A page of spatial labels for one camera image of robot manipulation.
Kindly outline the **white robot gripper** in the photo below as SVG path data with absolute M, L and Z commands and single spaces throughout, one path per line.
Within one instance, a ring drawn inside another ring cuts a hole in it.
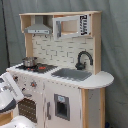
M 14 109 L 23 98 L 24 95 L 11 74 L 9 72 L 2 74 L 0 76 L 0 110 Z

